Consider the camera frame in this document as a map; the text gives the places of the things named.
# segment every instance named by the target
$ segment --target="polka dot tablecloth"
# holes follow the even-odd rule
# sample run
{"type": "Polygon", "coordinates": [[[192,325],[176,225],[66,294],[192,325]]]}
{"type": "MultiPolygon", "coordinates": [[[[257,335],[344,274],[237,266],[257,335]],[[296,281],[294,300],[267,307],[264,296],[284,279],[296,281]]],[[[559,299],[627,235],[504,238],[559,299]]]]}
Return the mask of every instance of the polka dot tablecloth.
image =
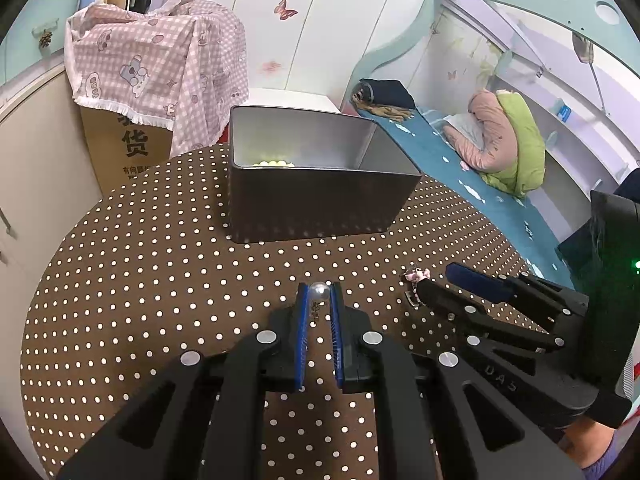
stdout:
{"type": "MultiPolygon", "coordinates": [[[[428,176],[384,234],[235,244],[227,153],[186,153],[113,191],[52,258],[20,364],[27,424],[49,475],[170,359],[187,348],[231,348],[291,304],[300,281],[341,280],[345,302],[365,310],[375,330],[437,354],[455,349],[455,327],[409,306],[403,266],[427,268],[438,282],[452,261],[491,275],[526,270],[485,216],[428,176]]],[[[536,328],[505,304],[487,307],[536,328]]],[[[262,478],[378,477],[372,395],[335,386],[324,308],[310,323],[305,391],[267,395],[262,478]]]]}

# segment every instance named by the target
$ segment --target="green blanket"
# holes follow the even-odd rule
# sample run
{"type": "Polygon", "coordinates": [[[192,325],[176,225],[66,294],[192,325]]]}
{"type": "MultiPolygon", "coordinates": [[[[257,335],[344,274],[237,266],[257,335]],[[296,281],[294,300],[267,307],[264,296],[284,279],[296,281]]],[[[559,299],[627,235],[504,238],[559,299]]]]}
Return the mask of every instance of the green blanket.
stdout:
{"type": "Polygon", "coordinates": [[[527,191],[542,185],[545,176],[545,141],[520,94],[501,93],[496,97],[516,132],[518,158],[506,170],[481,173],[480,176],[489,186],[524,198],[527,191]]]}

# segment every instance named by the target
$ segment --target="blue bed sheet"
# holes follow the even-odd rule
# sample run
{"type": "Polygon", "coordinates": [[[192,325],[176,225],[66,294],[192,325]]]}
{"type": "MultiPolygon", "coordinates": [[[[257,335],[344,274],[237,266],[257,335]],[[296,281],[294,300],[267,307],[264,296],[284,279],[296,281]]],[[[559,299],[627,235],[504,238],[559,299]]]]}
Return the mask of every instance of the blue bed sheet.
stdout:
{"type": "Polygon", "coordinates": [[[460,194],[487,216],[533,273],[574,288],[569,270],[556,255],[556,236],[528,198],[517,199],[488,186],[475,171],[465,171],[460,156],[420,114],[396,123],[359,112],[380,124],[424,173],[460,194]]]}

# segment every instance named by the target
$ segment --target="triangular cutout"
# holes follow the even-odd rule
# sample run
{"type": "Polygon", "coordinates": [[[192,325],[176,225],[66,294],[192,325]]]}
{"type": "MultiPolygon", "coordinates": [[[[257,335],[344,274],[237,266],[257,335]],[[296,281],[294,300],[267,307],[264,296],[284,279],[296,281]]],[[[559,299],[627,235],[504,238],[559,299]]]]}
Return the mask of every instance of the triangular cutout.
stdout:
{"type": "Polygon", "coordinates": [[[531,357],[512,354],[511,352],[504,350],[494,350],[494,354],[503,358],[505,361],[510,362],[518,370],[523,371],[527,375],[534,376],[536,374],[536,360],[531,357]]]}
{"type": "Polygon", "coordinates": [[[524,432],[501,412],[472,384],[464,387],[466,400],[476,418],[484,445],[489,451],[498,451],[524,437],[524,432]]]}
{"type": "Polygon", "coordinates": [[[127,419],[119,431],[119,437],[136,447],[150,449],[174,395],[174,390],[175,384],[167,382],[154,391],[146,402],[127,419]]]}

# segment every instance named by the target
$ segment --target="gingham fabric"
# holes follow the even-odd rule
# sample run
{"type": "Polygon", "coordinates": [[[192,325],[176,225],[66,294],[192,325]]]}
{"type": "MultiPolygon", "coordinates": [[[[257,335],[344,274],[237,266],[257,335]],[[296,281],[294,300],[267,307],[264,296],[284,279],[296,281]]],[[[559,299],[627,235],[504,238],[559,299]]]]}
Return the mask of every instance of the gingham fabric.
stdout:
{"type": "Polygon", "coordinates": [[[96,0],[66,21],[76,103],[174,132],[171,156],[215,143],[249,96],[244,27],[210,0],[139,14],[96,0]]]}

